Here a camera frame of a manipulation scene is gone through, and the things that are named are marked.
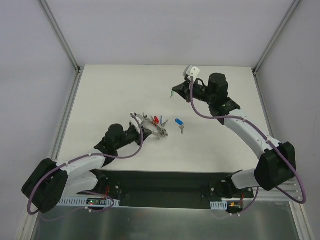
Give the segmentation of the red key tag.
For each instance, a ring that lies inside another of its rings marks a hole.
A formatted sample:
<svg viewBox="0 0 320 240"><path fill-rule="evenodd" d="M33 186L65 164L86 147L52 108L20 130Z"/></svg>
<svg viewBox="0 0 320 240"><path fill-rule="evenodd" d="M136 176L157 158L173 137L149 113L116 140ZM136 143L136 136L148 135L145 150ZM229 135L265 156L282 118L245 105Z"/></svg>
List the red key tag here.
<svg viewBox="0 0 320 240"><path fill-rule="evenodd" d="M153 122L157 125L157 124L160 123L160 120L159 120L159 118L157 116L154 116L153 117Z"/></svg>

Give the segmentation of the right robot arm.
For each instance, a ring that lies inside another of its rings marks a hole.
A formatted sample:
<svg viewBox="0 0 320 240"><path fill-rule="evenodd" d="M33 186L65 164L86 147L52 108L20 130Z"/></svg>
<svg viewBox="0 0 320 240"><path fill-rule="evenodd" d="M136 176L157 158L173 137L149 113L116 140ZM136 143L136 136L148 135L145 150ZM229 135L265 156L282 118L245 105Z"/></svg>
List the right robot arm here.
<svg viewBox="0 0 320 240"><path fill-rule="evenodd" d="M228 96L228 87L224 74L213 73L207 85L200 78L192 80L186 75L184 82L172 89L188 103L193 100L207 103L211 116L236 133L258 158L256 168L239 170L218 182L214 186L215 193L231 199L247 188L261 187L270 191L293 179L296 170L294 146L289 142L281 143L254 126Z"/></svg>

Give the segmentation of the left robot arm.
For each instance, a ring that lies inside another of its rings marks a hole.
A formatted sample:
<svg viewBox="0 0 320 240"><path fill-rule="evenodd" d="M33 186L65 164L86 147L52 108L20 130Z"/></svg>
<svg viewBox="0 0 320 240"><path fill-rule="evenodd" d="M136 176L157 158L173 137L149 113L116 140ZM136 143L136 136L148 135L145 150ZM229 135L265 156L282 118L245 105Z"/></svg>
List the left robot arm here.
<svg viewBox="0 0 320 240"><path fill-rule="evenodd" d="M132 143L142 147L152 133L140 122L131 122L127 130L121 124L112 124L102 140L88 153L72 160L42 160L21 189L28 198L28 214L47 213L62 197L80 192L102 194L106 183L94 171L119 159L118 150L121 148Z"/></svg>

